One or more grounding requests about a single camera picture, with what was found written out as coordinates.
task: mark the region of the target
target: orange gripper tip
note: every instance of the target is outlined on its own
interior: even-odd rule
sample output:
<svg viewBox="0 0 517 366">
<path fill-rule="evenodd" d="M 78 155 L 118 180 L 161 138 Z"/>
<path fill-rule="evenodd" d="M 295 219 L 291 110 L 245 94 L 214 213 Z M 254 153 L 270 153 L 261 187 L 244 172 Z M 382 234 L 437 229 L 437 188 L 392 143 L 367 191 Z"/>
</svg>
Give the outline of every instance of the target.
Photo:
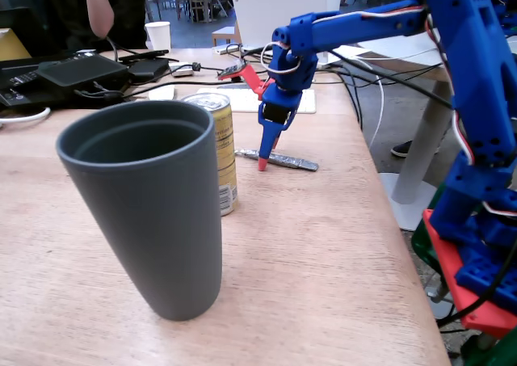
<svg viewBox="0 0 517 366">
<path fill-rule="evenodd" d="M 267 160 L 265 158 L 258 159 L 258 170 L 266 170 Z"/>
</svg>

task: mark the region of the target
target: cup rim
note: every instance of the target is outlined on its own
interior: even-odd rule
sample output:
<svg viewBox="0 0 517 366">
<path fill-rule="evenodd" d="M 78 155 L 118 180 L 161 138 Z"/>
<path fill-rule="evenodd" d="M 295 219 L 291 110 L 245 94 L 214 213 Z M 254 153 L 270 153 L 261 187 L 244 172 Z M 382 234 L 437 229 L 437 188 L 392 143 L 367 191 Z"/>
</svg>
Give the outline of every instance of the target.
<svg viewBox="0 0 517 366">
<path fill-rule="evenodd" d="M 145 25 L 145 27 L 149 28 L 155 28 L 155 27 L 166 27 L 166 26 L 169 26 L 170 25 L 170 22 L 169 21 L 153 21 L 152 23 L 147 23 Z"/>
<path fill-rule="evenodd" d="M 155 156 L 153 158 L 145 158 L 143 160 L 136 160 L 133 162 L 84 162 L 82 160 L 78 160 L 70 155 L 68 155 L 63 150 L 63 141 L 66 139 L 68 135 L 71 134 L 73 130 L 78 128 L 81 125 L 84 125 L 92 120 L 97 120 L 99 117 L 105 116 L 106 114 L 110 114 L 115 110 L 125 110 L 129 108 L 137 107 L 138 105 L 148 105 L 149 103 L 175 103 L 179 105 L 183 105 L 184 107 L 197 109 L 198 111 L 202 111 L 208 117 L 208 126 L 207 128 L 197 137 L 194 141 L 189 142 L 188 144 L 182 146 L 181 148 L 177 148 L 172 150 L 166 154 L 161 154 L 159 156 Z M 212 114 L 199 107 L 193 103 L 186 103 L 183 101 L 132 101 L 125 103 L 118 103 L 114 106 L 105 107 L 102 110 L 96 111 L 88 116 L 82 117 L 79 120 L 74 121 L 68 127 L 63 130 L 56 141 L 56 149 L 57 155 L 61 158 L 61 160 L 68 162 L 70 164 L 74 164 L 76 166 L 81 166 L 90 170 L 127 170 L 127 169 L 137 169 L 142 167 L 152 166 L 165 160 L 167 158 L 173 158 L 177 156 L 181 156 L 184 154 L 186 149 L 195 149 L 199 144 L 201 144 L 205 139 L 209 136 L 210 132 L 215 127 L 215 121 L 213 119 Z"/>
</svg>

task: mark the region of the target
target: yellow can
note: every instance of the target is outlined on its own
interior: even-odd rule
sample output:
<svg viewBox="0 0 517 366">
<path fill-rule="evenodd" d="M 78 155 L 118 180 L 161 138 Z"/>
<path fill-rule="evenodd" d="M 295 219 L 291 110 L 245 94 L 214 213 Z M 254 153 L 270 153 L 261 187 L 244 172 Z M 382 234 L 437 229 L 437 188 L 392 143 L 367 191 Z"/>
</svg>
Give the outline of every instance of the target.
<svg viewBox="0 0 517 366">
<path fill-rule="evenodd" d="M 237 207 L 237 171 L 233 145 L 232 108 L 229 98 L 217 93 L 199 93 L 183 99 L 210 111 L 216 121 L 217 167 L 219 169 L 219 201 L 221 215 Z"/>
</svg>

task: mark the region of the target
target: floor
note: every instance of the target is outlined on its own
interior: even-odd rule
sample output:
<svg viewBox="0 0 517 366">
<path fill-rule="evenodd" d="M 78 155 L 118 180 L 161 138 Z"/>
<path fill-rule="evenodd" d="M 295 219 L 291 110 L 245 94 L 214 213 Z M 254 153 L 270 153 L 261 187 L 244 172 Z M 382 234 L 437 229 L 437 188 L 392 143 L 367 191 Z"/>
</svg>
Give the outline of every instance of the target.
<svg viewBox="0 0 517 366">
<path fill-rule="evenodd" d="M 364 8 L 364 4 L 355 4 L 354 6 L 342 8 L 342 11 L 356 11 L 362 8 Z M 182 14 L 180 20 L 177 20 L 175 11 L 166 10 L 162 11 L 162 19 L 170 21 L 171 23 L 173 47 L 207 48 L 212 47 L 211 33 L 222 27 L 234 25 L 235 14 L 231 12 L 228 18 L 218 19 L 214 23 L 192 23 L 187 21 L 184 14 Z M 416 78 L 412 82 L 428 90 L 431 90 L 433 86 L 433 82 L 425 78 Z M 359 98 L 364 115 L 364 137 L 368 143 L 379 119 L 380 92 L 378 86 L 359 89 Z M 413 137 L 426 103 L 427 99 L 425 97 L 404 86 L 393 85 L 385 88 L 385 116 L 382 120 L 382 125 L 376 140 L 370 149 L 372 158 L 379 172 L 400 172 L 404 159 L 395 158 L 389 151 L 393 146 L 408 141 Z M 431 167 L 426 174 L 425 181 L 434 186 L 440 185 L 459 149 L 452 133 L 447 133 L 439 148 L 439 152 L 435 155 Z M 424 284 L 432 274 L 432 270 L 423 263 L 410 248 L 412 233 L 402 233 L 408 244 L 422 283 Z M 461 328 L 461 325 L 454 323 L 447 326 L 445 330 L 459 328 Z M 443 335 L 446 348 L 450 352 L 459 352 L 460 345 L 471 334 L 473 334 L 473 332 L 467 334 Z"/>
<path fill-rule="evenodd" d="M 157 4 L 150 4 L 154 21 L 158 21 Z M 163 9 L 160 5 L 162 13 L 162 21 L 170 22 L 170 41 L 174 48 L 209 48 L 213 46 L 212 32 L 223 27 L 233 27 L 235 25 L 235 12 L 230 11 L 229 17 L 218 17 L 212 23 L 193 23 L 184 12 L 181 12 L 181 18 L 178 20 L 176 10 Z"/>
</svg>

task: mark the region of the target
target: gray cup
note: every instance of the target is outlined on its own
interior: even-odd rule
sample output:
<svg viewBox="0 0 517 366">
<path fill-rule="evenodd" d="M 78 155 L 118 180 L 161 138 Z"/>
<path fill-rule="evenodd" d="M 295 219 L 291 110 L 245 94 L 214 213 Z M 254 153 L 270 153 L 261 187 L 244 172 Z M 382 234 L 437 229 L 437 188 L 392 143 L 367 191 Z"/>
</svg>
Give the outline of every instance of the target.
<svg viewBox="0 0 517 366">
<path fill-rule="evenodd" d="M 215 129 L 201 107 L 122 103 L 71 124 L 57 153 L 151 308 L 201 315 L 221 286 Z"/>
</svg>

